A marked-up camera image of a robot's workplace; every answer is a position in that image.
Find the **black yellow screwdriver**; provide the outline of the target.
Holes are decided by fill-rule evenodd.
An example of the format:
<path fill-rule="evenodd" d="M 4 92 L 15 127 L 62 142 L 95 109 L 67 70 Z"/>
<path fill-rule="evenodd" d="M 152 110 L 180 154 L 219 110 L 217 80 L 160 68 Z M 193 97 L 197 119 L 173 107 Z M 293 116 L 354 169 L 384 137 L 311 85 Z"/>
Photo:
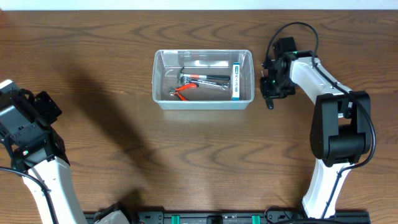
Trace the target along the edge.
<path fill-rule="evenodd" d="M 273 109 L 274 109 L 274 102 L 273 102 L 273 99 L 267 99 L 267 100 L 266 100 L 266 105 L 267 105 L 267 108 L 268 108 L 269 110 L 273 110 Z"/>

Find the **white blue small box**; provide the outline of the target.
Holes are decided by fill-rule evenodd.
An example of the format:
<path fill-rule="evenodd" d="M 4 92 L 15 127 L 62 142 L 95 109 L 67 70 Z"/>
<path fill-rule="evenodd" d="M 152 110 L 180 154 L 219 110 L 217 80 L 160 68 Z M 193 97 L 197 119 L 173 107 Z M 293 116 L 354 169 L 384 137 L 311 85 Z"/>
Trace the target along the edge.
<path fill-rule="evenodd" d="M 234 62 L 231 72 L 231 99 L 238 101 L 240 99 L 240 63 Z"/>

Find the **silver double ended wrench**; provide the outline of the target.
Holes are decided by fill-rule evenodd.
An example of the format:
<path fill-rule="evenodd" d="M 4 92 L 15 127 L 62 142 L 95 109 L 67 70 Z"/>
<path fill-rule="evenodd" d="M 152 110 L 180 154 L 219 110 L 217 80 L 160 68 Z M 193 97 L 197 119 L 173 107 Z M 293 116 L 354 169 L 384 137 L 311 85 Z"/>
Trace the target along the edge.
<path fill-rule="evenodd" d="M 183 77 L 180 79 L 182 83 L 196 83 L 198 85 L 206 85 L 206 86 L 211 86 L 211 87 L 217 87 L 222 90 L 227 90 L 230 87 L 230 84 L 228 82 L 211 82 L 211 81 L 206 81 L 206 80 L 200 80 L 200 79 L 194 79 L 194 78 L 188 78 L 188 77 Z"/>

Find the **black orange hammer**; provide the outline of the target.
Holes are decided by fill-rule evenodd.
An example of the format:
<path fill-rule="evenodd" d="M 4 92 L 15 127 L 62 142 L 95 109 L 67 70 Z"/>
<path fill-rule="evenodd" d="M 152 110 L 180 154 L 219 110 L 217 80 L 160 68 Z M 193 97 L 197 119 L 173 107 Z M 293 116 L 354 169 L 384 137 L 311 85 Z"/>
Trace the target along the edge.
<path fill-rule="evenodd" d="M 230 76 L 228 75 L 199 75 L 199 74 L 189 74 L 184 73 L 185 67 L 182 67 L 177 75 L 177 83 L 182 83 L 184 78 L 194 78 L 199 80 L 222 80 L 222 81 L 229 81 Z"/>

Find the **orange handled pliers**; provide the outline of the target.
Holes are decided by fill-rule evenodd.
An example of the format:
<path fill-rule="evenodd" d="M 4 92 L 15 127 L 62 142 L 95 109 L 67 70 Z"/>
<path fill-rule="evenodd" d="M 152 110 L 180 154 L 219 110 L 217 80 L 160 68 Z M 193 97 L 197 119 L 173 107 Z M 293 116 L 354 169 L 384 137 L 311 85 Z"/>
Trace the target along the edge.
<path fill-rule="evenodd" d="M 181 101 L 187 101 L 187 99 L 182 95 L 182 92 L 189 89 L 198 88 L 198 84 L 196 83 L 188 83 L 181 87 L 171 88 L 169 90 L 169 95 L 176 96 Z"/>

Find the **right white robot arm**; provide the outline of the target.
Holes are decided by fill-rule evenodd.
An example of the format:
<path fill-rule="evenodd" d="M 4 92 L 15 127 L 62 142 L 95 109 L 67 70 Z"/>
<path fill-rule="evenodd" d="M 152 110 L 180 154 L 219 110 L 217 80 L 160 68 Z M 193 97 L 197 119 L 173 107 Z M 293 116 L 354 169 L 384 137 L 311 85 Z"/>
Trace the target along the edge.
<path fill-rule="evenodd" d="M 335 203 L 352 166 L 371 148 L 370 97 L 342 85 L 310 50 L 297 50 L 292 37 L 272 44 L 273 59 L 266 59 L 267 76 L 260 89 L 267 107 L 274 100 L 294 95 L 300 87 L 315 105 L 310 147 L 316 158 L 307 193 L 302 199 L 305 218 L 333 218 Z"/>

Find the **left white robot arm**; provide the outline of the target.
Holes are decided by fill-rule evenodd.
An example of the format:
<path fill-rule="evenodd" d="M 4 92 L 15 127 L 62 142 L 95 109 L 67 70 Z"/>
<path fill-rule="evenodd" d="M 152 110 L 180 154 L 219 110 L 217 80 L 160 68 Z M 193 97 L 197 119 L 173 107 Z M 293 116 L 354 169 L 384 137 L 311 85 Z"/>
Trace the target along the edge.
<path fill-rule="evenodd" d="M 7 171 L 22 177 L 43 223 L 86 223 L 72 183 L 63 139 L 51 126 L 62 114 L 47 92 L 1 83 L 1 144 Z"/>

